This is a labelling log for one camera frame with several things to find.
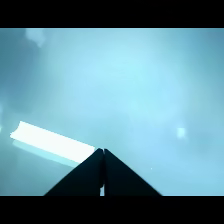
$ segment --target bright spot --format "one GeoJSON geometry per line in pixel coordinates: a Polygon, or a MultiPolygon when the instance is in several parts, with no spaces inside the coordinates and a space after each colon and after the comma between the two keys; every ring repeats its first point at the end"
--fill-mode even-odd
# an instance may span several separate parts
{"type": "Polygon", "coordinates": [[[186,138],[186,129],[185,128],[177,128],[177,138],[179,138],[179,139],[186,138]]]}
{"type": "Polygon", "coordinates": [[[93,146],[22,121],[17,130],[11,134],[11,138],[78,163],[83,162],[94,152],[93,146]]]}

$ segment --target black triangular object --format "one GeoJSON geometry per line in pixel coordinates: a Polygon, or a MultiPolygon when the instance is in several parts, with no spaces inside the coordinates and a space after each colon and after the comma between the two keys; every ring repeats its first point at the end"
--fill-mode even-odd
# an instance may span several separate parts
{"type": "Polygon", "coordinates": [[[109,150],[105,149],[104,154],[105,196],[160,196],[109,150]]]}
{"type": "Polygon", "coordinates": [[[97,149],[45,196],[99,196],[103,185],[101,175],[103,158],[103,150],[97,149]]]}

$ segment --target white bar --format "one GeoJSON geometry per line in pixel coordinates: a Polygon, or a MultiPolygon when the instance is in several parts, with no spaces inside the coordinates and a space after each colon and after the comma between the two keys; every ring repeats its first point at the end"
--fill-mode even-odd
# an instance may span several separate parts
{"type": "Polygon", "coordinates": [[[20,121],[19,127],[11,134],[11,138],[78,163],[83,162],[94,152],[93,146],[23,121],[20,121]]]}

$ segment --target light blue surface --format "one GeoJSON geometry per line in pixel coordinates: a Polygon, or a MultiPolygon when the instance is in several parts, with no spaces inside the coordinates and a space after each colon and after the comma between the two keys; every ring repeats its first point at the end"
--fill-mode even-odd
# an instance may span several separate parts
{"type": "Polygon", "coordinates": [[[108,148],[163,195],[224,195],[223,29],[48,35],[48,93],[24,121],[108,148]]]}

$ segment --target white strip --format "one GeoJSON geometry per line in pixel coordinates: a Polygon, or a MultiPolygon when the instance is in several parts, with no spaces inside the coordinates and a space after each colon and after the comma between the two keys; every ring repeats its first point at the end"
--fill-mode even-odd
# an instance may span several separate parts
{"type": "Polygon", "coordinates": [[[20,121],[11,138],[81,163],[93,152],[94,147],[20,121]]]}

